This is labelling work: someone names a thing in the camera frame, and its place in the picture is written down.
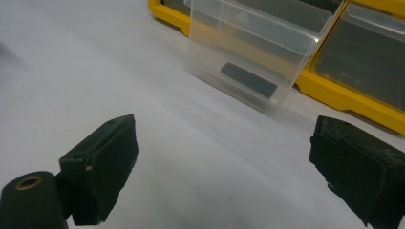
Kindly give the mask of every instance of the plastic storage drawer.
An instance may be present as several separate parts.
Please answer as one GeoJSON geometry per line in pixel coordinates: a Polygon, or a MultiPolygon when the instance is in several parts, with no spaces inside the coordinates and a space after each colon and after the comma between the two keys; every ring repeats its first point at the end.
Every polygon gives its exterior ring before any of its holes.
{"type": "Polygon", "coordinates": [[[232,95],[262,112],[252,98],[275,105],[283,100],[342,5],[334,0],[323,8],[313,0],[185,2],[191,4],[191,61],[220,80],[211,85],[244,92],[232,95]]]}
{"type": "Polygon", "coordinates": [[[309,69],[353,91],[347,110],[405,132],[405,19],[349,3],[309,69]]]}

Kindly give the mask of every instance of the black plastic part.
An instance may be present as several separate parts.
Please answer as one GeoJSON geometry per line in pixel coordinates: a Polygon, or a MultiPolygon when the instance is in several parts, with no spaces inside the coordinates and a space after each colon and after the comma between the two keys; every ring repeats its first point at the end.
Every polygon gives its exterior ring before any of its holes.
{"type": "Polygon", "coordinates": [[[138,155],[132,115],[112,119],[59,159],[57,175],[65,217],[98,225],[117,202],[138,155]]]}
{"type": "Polygon", "coordinates": [[[0,205],[1,229],[68,228],[55,178],[48,172],[19,177],[4,187],[0,205]]]}
{"type": "Polygon", "coordinates": [[[405,204],[405,154],[351,124],[319,116],[309,161],[367,226],[397,228],[405,204]]]}
{"type": "Polygon", "coordinates": [[[231,63],[226,63],[221,68],[221,73],[266,98],[271,98],[277,89],[277,85],[231,63]]]}

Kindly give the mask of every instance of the yellow drawer frame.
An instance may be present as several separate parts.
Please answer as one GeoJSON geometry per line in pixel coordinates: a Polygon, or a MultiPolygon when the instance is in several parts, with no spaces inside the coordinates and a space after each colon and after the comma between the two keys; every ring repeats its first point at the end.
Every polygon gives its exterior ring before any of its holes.
{"type": "MultiPolygon", "coordinates": [[[[374,9],[383,10],[392,15],[405,18],[405,0],[346,0],[337,13],[343,11],[349,2],[356,2],[374,9]]],[[[190,33],[190,17],[164,6],[161,0],[148,0],[148,7],[153,15],[181,29],[186,36],[190,33]]],[[[386,105],[376,99],[339,85],[327,78],[312,72],[309,65],[318,50],[311,57],[307,66],[296,80],[301,93],[323,102],[339,111],[353,111],[385,127],[405,135],[405,112],[386,105]]]]}

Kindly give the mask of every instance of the white table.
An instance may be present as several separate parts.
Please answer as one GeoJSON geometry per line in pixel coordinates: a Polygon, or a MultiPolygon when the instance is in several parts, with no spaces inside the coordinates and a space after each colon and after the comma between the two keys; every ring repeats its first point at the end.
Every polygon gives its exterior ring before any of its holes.
{"type": "Polygon", "coordinates": [[[267,117],[201,82],[187,38],[146,0],[3,0],[0,43],[1,187],[56,174],[99,125],[135,115],[139,160],[99,228],[363,228],[309,163],[317,116],[405,150],[404,136],[294,89],[267,117]]]}

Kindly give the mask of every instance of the white surface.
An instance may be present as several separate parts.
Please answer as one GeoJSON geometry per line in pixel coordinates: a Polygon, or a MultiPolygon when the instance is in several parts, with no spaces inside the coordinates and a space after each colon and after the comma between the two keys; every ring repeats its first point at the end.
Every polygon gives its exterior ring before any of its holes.
{"type": "Polygon", "coordinates": [[[405,150],[296,91],[266,117],[202,83],[146,1],[3,0],[0,42],[0,186],[57,173],[99,125],[135,115],[139,160],[99,228],[363,228],[308,161],[317,116],[405,150]]]}

